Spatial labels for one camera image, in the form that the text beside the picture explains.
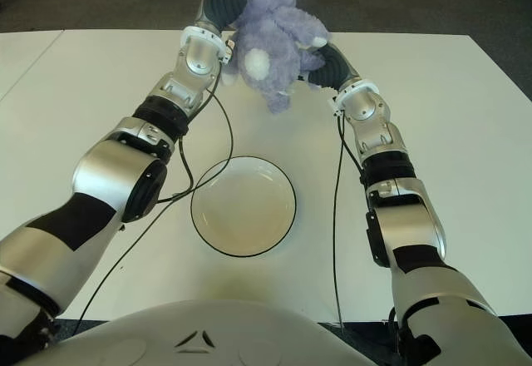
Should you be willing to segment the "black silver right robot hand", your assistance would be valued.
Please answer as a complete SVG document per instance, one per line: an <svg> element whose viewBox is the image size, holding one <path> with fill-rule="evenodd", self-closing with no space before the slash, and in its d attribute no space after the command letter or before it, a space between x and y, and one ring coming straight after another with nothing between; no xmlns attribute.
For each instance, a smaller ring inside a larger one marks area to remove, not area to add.
<svg viewBox="0 0 532 366"><path fill-rule="evenodd" d="M359 73L336 46L326 44L312 54L318 56L323 65L308 74L307 82L339 92L347 82L360 78Z"/></svg>

